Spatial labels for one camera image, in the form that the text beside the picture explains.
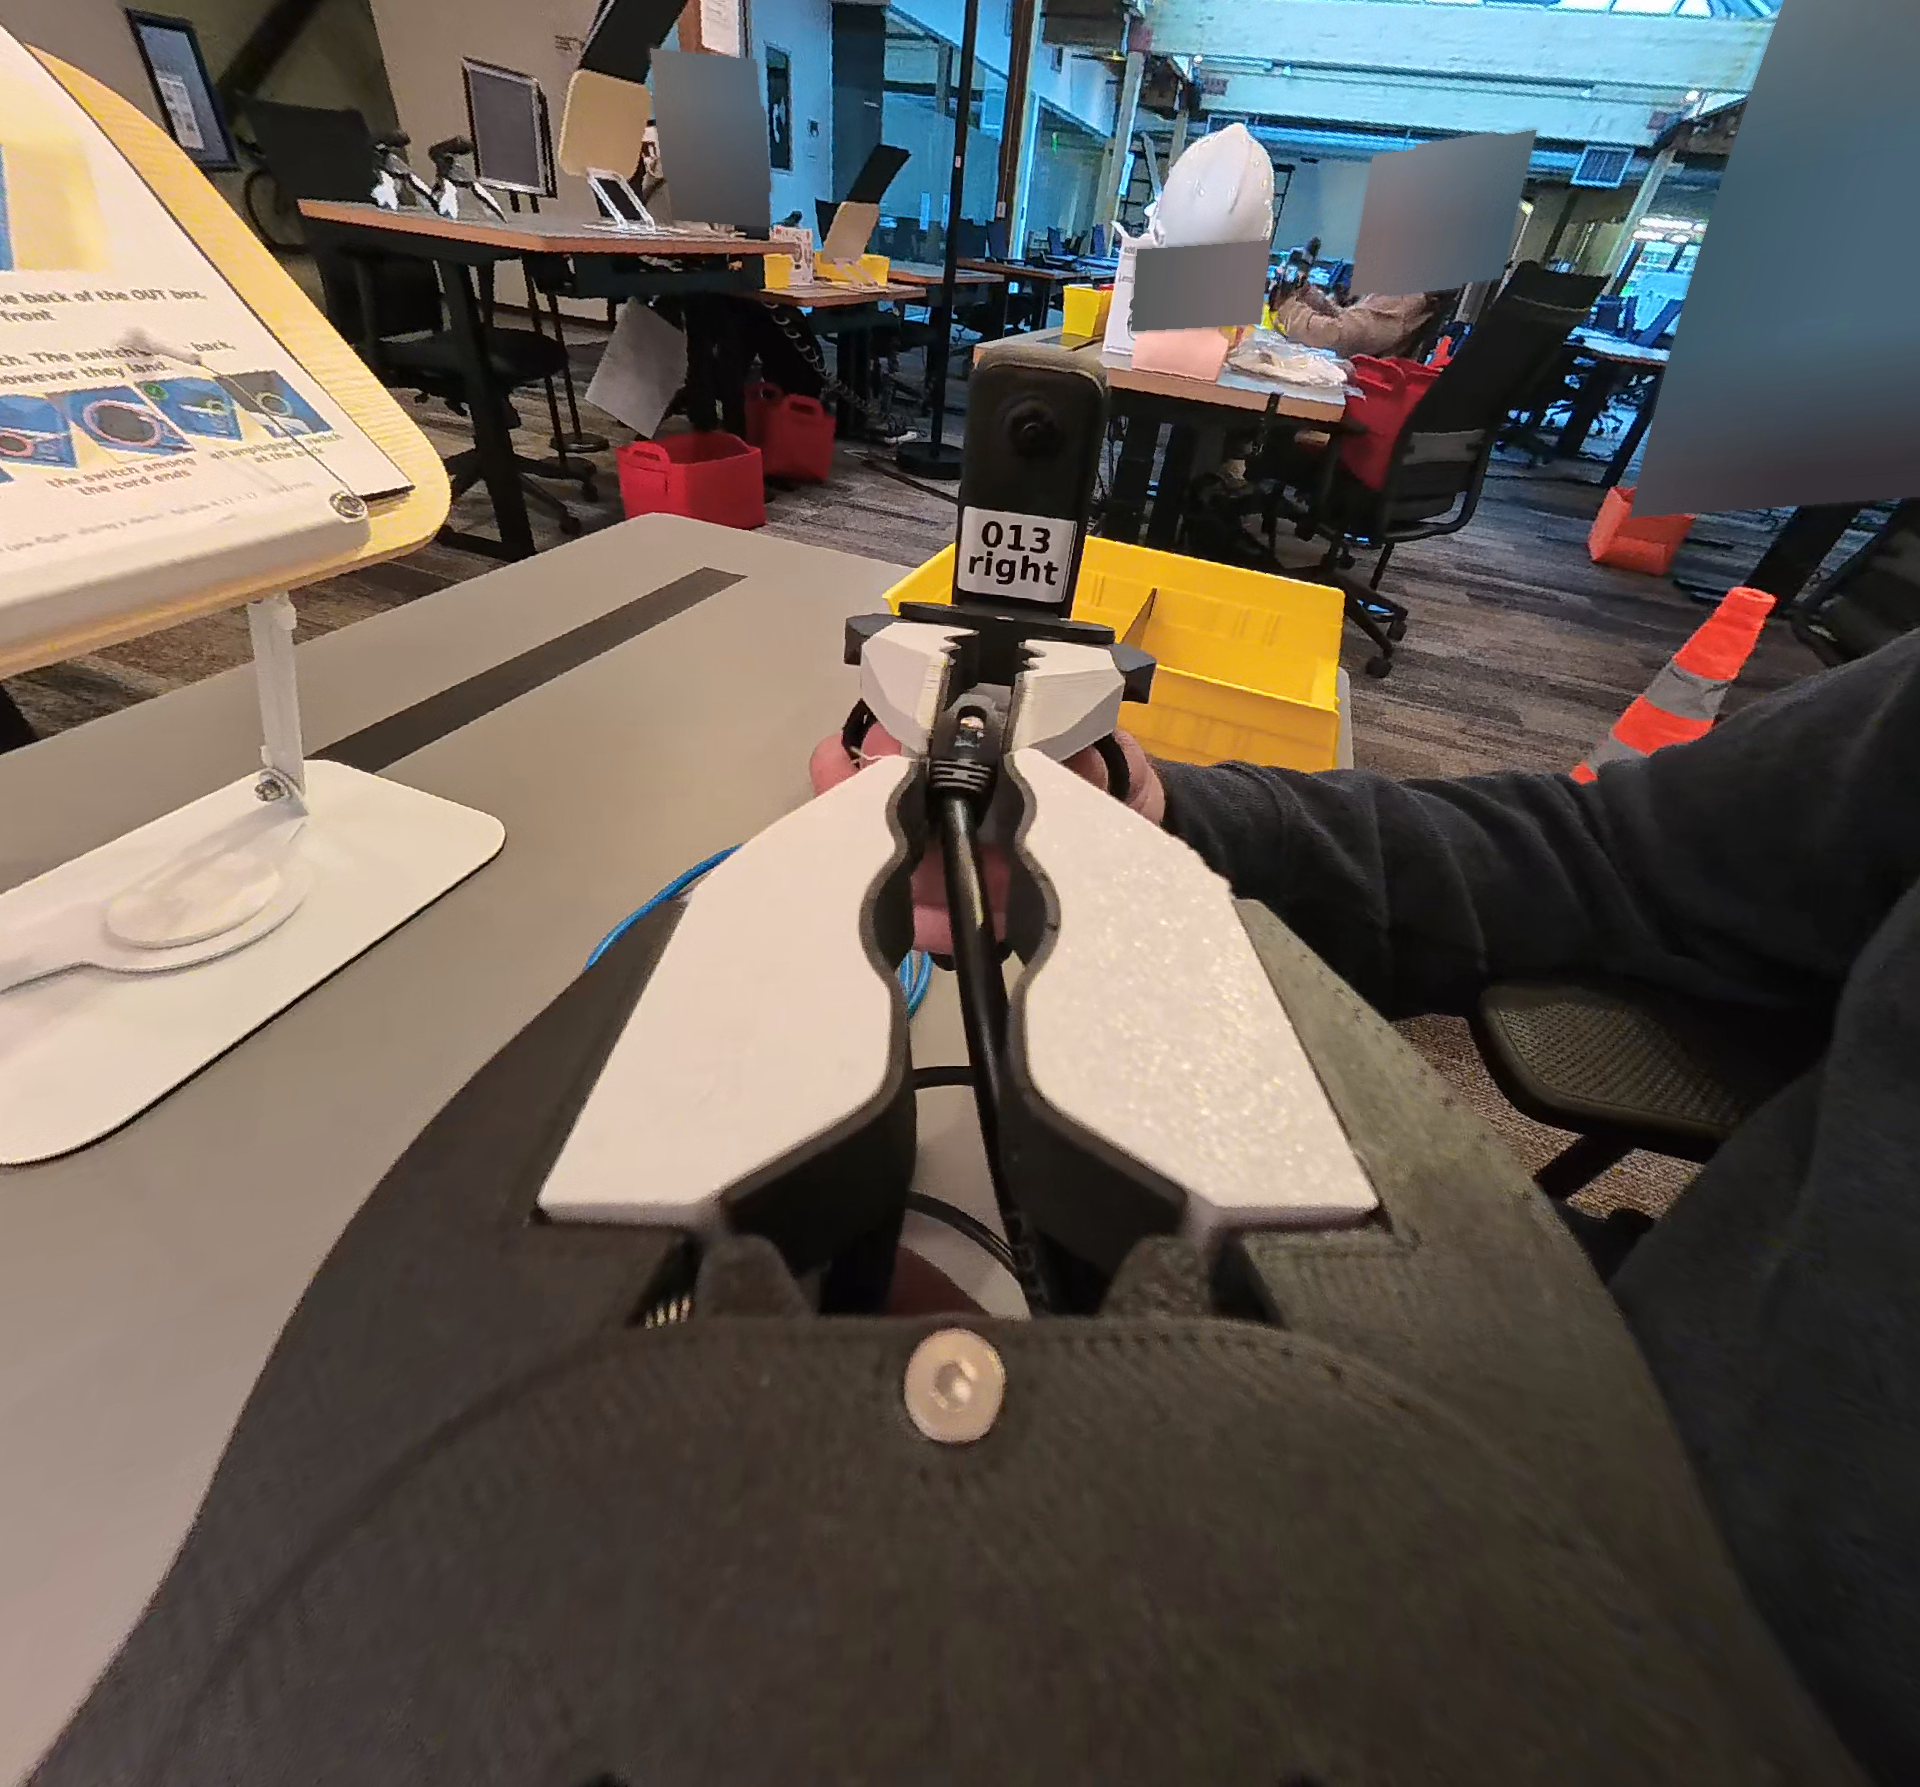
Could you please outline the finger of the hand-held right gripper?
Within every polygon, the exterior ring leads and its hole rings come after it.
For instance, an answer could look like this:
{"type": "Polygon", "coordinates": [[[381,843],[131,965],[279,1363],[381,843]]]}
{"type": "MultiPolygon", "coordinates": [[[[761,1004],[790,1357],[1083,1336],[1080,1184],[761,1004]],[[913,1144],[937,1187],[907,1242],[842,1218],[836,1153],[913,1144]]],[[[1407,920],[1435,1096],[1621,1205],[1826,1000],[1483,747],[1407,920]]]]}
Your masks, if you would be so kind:
{"type": "Polygon", "coordinates": [[[1070,762],[1112,734],[1126,702],[1126,675],[1108,645],[1029,641],[1023,645],[1003,751],[1034,750],[1070,762]]]}
{"type": "Polygon", "coordinates": [[[950,624],[880,624],[860,645],[860,697],[906,755],[927,755],[960,643],[950,624]]]}

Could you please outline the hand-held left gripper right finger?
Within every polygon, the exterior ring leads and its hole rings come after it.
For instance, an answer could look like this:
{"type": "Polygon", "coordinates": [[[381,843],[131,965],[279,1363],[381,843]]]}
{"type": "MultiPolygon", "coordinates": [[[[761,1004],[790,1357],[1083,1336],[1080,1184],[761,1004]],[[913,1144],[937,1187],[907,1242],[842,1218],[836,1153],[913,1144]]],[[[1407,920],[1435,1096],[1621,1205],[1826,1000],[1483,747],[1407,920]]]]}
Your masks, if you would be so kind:
{"type": "Polygon", "coordinates": [[[1377,1192],[1231,888],[1036,747],[1008,931],[1010,1139],[1041,1229],[1334,1229],[1377,1192]]]}

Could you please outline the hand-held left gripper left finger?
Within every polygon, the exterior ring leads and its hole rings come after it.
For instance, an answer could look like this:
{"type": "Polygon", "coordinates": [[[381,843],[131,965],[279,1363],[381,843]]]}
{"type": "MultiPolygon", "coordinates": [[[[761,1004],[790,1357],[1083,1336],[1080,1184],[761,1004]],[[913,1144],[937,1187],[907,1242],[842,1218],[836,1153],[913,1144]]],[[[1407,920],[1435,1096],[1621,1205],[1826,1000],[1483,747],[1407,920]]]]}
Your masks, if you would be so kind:
{"type": "Polygon", "coordinates": [[[921,773],[876,759],[692,894],[545,1175],[548,1218],[858,1235],[898,1207],[921,773]]]}

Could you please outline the person's right forearm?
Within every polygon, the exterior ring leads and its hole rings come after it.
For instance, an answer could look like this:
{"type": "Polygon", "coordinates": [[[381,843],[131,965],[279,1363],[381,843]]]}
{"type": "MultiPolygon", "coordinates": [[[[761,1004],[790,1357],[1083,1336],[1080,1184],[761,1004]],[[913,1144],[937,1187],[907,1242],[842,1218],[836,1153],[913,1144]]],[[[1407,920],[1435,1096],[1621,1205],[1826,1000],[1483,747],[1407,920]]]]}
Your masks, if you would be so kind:
{"type": "Polygon", "coordinates": [[[1165,824],[1385,1015],[1616,977],[1917,1044],[1919,643],[1589,785],[1158,766],[1165,824]]]}

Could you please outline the person's right hand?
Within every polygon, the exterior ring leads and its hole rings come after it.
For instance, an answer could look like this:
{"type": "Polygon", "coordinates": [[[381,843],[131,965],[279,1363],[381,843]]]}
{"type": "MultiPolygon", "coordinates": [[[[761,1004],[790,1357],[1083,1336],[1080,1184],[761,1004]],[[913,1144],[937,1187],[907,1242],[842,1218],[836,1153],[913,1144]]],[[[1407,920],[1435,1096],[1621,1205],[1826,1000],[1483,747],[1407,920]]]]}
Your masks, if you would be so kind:
{"type": "MultiPolygon", "coordinates": [[[[1134,734],[1113,734],[1113,747],[1121,755],[1127,773],[1127,794],[1123,796],[1123,805],[1161,829],[1168,822],[1168,788],[1162,766],[1145,751],[1142,743],[1134,734]]],[[[817,740],[808,757],[808,781],[813,793],[824,794],[834,786],[851,781],[852,773],[864,763],[888,755],[900,755],[900,743],[876,721],[870,723],[866,733],[860,737],[858,750],[849,750],[843,733],[839,729],[831,729],[817,740]]],[[[1108,759],[1098,746],[1083,750],[1073,759],[1065,762],[1065,766],[1096,791],[1112,794],[1118,791],[1113,786],[1112,768],[1108,766],[1108,759]]],[[[1004,831],[998,829],[997,839],[982,835],[979,841],[982,876],[987,894],[994,932],[998,939],[1003,939],[1007,932],[1007,899],[1012,880],[1014,855],[1012,833],[1012,828],[1004,831]]],[[[925,853],[922,862],[913,871],[909,897],[913,906],[913,945],[932,955],[950,955],[952,931],[945,862],[937,843],[925,853]]]]}

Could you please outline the yellow plastic bin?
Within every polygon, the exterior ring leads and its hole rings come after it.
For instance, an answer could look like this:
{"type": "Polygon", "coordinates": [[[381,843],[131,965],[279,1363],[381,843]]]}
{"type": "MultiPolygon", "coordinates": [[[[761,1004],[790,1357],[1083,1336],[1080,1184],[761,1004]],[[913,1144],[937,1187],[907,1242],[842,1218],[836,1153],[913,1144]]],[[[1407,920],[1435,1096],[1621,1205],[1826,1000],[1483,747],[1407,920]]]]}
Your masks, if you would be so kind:
{"type": "MultiPolygon", "coordinates": [[[[876,615],[907,599],[947,604],[952,547],[906,575],[876,615]]],[[[1332,586],[1086,536],[1073,615],[1156,662],[1149,699],[1126,699],[1115,726],[1149,751],[1195,766],[1334,770],[1350,762],[1340,751],[1343,601],[1332,586]]],[[[960,690],[969,675],[960,643],[949,699],[998,687],[960,690]]],[[[1012,699],[1012,687],[998,690],[1012,699]]]]}

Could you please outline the red plastic bin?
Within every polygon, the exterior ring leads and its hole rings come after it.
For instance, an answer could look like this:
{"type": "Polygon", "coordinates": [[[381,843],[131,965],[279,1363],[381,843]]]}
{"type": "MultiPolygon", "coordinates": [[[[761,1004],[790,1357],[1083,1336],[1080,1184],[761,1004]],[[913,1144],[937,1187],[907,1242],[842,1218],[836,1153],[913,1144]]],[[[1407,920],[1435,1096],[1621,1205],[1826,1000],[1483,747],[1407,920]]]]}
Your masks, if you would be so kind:
{"type": "Polygon", "coordinates": [[[637,439],[615,451],[621,512],[732,529],[766,527],[759,449],[727,431],[637,439]]]}
{"type": "Polygon", "coordinates": [[[826,401],[786,393],[776,382],[743,388],[743,424],[758,449],[761,477],[778,483],[824,483],[836,453],[836,410],[826,401]]]}

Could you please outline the red bag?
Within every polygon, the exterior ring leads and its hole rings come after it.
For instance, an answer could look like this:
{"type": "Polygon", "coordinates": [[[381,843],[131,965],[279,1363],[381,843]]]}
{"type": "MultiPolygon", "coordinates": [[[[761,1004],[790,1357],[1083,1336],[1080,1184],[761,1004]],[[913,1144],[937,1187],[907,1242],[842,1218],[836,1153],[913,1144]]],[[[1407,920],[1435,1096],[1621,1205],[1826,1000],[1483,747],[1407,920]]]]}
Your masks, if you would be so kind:
{"type": "Polygon", "coordinates": [[[1352,357],[1336,455],[1343,476],[1379,490],[1395,441],[1441,372],[1423,361],[1352,357]]]}

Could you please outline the white paper sheet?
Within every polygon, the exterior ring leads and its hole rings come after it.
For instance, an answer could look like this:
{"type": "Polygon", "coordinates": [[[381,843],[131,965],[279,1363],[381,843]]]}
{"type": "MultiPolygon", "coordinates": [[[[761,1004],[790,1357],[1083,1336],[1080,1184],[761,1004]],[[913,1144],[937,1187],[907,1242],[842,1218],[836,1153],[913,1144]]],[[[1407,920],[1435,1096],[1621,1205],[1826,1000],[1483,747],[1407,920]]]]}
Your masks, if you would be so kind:
{"type": "Polygon", "coordinates": [[[628,299],[591,374],[586,401],[637,437],[654,437],[688,376],[683,329],[652,305],[628,299]]]}

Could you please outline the black mesh chair seat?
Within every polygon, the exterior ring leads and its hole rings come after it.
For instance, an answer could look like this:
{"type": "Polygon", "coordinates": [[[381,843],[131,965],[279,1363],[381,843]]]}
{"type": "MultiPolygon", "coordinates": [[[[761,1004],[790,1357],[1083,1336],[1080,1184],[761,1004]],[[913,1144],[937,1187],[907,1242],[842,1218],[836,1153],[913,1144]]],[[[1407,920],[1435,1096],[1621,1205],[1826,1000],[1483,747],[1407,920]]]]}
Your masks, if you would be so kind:
{"type": "Polygon", "coordinates": [[[1702,1166],[1817,1063],[1822,1024],[1624,982],[1508,982],[1470,1017],[1504,1099],[1575,1143],[1535,1182],[1570,1201],[1636,1151],[1702,1166]]]}

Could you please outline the black office chair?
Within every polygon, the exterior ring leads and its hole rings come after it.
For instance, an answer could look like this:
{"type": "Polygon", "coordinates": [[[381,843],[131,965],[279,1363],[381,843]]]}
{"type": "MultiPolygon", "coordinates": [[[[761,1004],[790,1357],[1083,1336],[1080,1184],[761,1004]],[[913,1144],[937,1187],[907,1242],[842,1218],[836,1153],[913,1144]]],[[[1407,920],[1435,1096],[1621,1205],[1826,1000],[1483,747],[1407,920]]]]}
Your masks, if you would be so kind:
{"type": "Polygon", "coordinates": [[[1465,529],[1508,416],[1546,382],[1572,331],[1598,303],[1602,279],[1521,264],[1483,308],[1393,444],[1387,477],[1371,490],[1337,467],[1342,418],[1297,519],[1325,549],[1305,580],[1342,593],[1347,619],[1364,633],[1371,678],[1385,678],[1404,643],[1407,610],[1382,593],[1392,551],[1465,529]]]}

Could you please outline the beige tablet stand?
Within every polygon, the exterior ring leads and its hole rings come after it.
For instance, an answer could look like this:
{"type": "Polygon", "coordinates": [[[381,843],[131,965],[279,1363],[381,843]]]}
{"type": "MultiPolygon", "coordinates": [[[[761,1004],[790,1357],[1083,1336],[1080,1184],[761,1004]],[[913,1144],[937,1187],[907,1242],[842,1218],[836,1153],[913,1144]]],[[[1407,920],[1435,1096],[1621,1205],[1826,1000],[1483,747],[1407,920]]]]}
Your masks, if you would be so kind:
{"type": "Polygon", "coordinates": [[[576,70],[565,99],[559,169],[580,176],[605,221],[619,228],[661,230],[645,196],[647,164],[656,157],[652,105],[641,82],[576,70]]]}

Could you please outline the wooden desk with black legs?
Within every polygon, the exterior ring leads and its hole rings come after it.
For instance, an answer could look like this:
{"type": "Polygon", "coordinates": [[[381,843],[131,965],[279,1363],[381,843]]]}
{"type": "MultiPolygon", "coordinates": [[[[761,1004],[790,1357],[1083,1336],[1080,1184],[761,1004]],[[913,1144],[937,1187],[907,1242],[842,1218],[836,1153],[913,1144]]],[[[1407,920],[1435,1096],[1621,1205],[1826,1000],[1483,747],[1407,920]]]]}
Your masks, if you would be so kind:
{"type": "Polygon", "coordinates": [[[496,537],[442,527],[439,539],[457,549],[501,560],[536,553],[522,470],[512,451],[507,384],[483,346],[476,271],[494,264],[559,260],[565,264],[638,264],[647,294],[759,292],[767,258],[794,258],[788,242],[766,235],[694,227],[569,223],[565,217],[448,219],[429,209],[388,209],[372,202],[299,200],[308,241],[341,253],[354,266],[360,313],[372,320],[367,262],[397,253],[435,264],[450,320],[452,363],[467,388],[473,476],[485,485],[496,537]]]}

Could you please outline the flat monitor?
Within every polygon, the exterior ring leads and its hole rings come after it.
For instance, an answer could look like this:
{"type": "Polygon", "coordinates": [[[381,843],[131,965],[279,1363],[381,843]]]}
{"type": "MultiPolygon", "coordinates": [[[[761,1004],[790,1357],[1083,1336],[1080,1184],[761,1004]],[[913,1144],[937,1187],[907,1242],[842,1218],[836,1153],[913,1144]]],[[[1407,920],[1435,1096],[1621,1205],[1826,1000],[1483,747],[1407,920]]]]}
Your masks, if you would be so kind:
{"type": "Polygon", "coordinates": [[[542,82],[471,56],[461,59],[473,179],[478,186],[549,200],[558,160],[542,82]]]}

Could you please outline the person's dark sweater torso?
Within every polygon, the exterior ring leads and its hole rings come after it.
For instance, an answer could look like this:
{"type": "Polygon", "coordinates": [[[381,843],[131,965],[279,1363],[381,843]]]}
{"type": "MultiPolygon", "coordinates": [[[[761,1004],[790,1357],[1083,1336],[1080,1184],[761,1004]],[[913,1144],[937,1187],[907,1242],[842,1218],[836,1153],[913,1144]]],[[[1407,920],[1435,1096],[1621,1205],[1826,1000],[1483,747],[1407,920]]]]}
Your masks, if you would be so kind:
{"type": "Polygon", "coordinates": [[[1792,1668],[1863,1771],[1917,1783],[1917,889],[1826,1004],[1814,1068],[1716,1151],[1616,1297],[1792,1668]]]}

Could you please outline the printed instruction sheet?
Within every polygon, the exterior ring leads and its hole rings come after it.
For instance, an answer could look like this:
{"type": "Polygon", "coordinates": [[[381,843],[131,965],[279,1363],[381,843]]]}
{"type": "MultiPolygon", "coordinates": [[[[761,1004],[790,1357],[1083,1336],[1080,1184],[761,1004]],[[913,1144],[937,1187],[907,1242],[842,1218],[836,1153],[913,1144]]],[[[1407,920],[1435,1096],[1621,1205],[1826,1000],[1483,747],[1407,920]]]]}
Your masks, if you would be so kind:
{"type": "Polygon", "coordinates": [[[4,648],[350,555],[404,470],[42,59],[3,59],[4,648]]]}

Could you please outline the framed wall picture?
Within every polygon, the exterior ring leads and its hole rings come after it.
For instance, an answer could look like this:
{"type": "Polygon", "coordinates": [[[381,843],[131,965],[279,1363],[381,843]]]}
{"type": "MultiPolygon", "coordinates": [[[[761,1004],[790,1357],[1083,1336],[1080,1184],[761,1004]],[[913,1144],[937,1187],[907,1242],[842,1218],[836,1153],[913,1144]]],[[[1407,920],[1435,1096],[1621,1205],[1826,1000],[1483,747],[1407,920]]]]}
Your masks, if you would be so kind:
{"type": "Polygon", "coordinates": [[[188,19],[131,7],[128,21],[162,125],[206,172],[234,172],[240,159],[198,29],[188,19]]]}

